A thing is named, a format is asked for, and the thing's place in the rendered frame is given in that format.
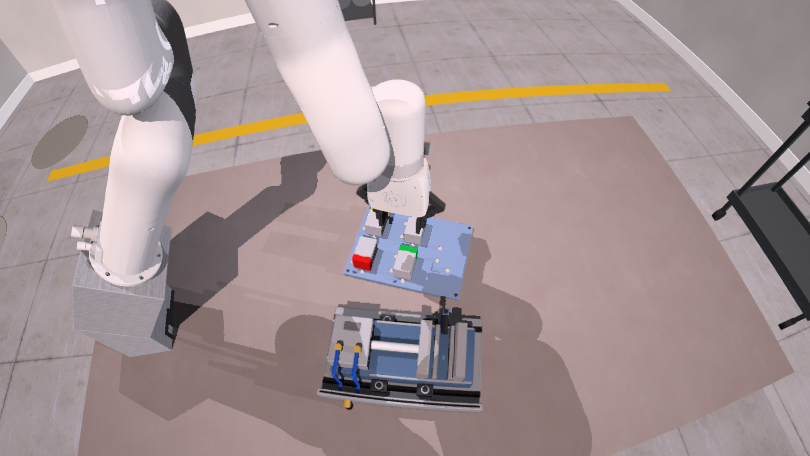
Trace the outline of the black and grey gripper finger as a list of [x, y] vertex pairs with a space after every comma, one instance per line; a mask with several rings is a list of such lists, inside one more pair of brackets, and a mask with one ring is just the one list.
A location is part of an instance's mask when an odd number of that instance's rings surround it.
[[[358, 187], [356, 194], [359, 197], [361, 197], [362, 199], [364, 199], [365, 202], [369, 205], [368, 198], [367, 198], [367, 184], [364, 184], [364, 185]], [[387, 212], [377, 210], [377, 209], [374, 209], [374, 208], [373, 208], [373, 212], [376, 213], [376, 219], [378, 219], [378, 221], [379, 221], [379, 226], [382, 227], [384, 225], [384, 222], [385, 222], [385, 219], [386, 219], [386, 216], [387, 216]]]
[[425, 228], [426, 219], [435, 216], [435, 214], [441, 213], [445, 210], [446, 204], [439, 199], [435, 194], [431, 191], [429, 192], [429, 203], [431, 204], [428, 206], [426, 215], [423, 217], [417, 217], [416, 219], [416, 233], [420, 234], [421, 228]]

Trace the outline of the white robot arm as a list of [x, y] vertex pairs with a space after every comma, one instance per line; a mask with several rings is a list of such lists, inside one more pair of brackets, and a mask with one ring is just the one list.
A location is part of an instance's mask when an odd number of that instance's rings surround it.
[[[137, 286], [160, 268], [192, 153], [198, 93], [183, 23], [167, 0], [51, 1], [90, 90], [122, 115], [102, 231], [73, 225], [71, 237], [91, 239], [77, 250], [104, 280]], [[245, 2], [337, 179], [363, 185], [422, 168], [433, 150], [424, 94], [406, 80], [370, 87], [338, 0]]]

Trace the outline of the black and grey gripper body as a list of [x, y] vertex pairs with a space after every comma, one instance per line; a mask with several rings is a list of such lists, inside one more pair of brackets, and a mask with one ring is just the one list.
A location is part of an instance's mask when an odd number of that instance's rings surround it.
[[368, 203], [372, 208], [411, 217], [426, 215], [430, 191], [431, 178], [426, 158], [422, 168], [413, 176], [394, 179], [381, 174], [367, 183]]

